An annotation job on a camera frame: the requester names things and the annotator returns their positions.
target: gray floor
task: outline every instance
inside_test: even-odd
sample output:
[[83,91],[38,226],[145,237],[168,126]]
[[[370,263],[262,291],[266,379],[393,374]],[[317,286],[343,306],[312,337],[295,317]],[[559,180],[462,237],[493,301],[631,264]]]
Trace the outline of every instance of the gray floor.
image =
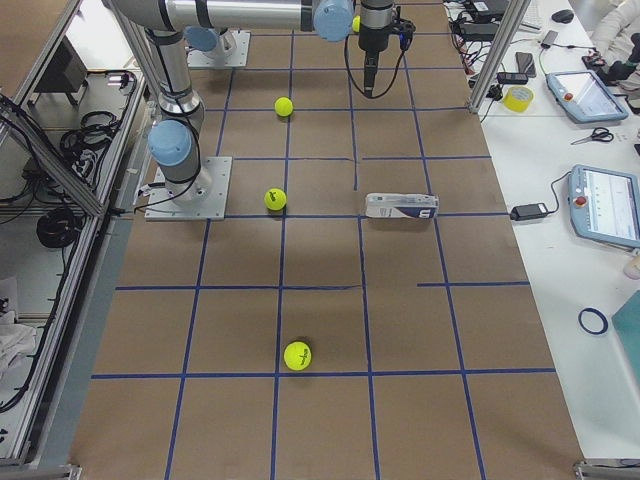
[[609,0],[569,0],[569,3],[587,32],[594,30],[602,17],[614,8]]

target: tablet device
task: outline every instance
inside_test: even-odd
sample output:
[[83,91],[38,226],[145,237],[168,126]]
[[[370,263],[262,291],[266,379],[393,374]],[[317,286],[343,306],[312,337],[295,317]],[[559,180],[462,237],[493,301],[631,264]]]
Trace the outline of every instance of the tablet device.
[[640,247],[640,190],[635,175],[576,165],[569,175],[569,210],[576,234]]
[[547,86],[576,123],[623,120],[627,111],[591,70],[547,75]]

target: tennis ball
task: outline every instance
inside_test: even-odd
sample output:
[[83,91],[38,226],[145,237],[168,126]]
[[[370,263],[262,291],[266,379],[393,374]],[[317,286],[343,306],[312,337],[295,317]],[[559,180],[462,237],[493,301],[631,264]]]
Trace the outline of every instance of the tennis ball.
[[284,363],[291,370],[304,370],[311,364],[311,349],[304,342],[291,342],[284,349]]
[[270,188],[267,193],[264,194],[264,204],[269,210],[277,212],[282,210],[287,204],[287,194],[279,188]]
[[279,116],[288,117],[293,113],[293,102],[290,98],[280,97],[273,104],[273,108]]

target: yellow tape roll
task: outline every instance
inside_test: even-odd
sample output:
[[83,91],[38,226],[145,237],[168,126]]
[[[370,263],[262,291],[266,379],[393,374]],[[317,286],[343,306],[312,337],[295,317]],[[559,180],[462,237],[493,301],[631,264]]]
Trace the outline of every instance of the yellow tape roll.
[[504,97],[504,106],[514,112],[522,113],[533,100],[533,92],[527,87],[511,87]]

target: black tape ring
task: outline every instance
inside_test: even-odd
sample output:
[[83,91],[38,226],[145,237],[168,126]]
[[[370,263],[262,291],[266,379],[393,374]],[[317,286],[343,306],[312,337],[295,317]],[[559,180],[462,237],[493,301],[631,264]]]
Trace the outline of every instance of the black tape ring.
[[[582,315],[584,313],[593,313],[596,317],[598,317],[602,321],[602,328],[600,330],[589,330],[582,320]],[[607,317],[605,317],[604,313],[595,308],[583,308],[578,314],[578,323],[585,332],[590,333],[591,335],[602,335],[607,330],[609,330],[609,321],[607,320]]]

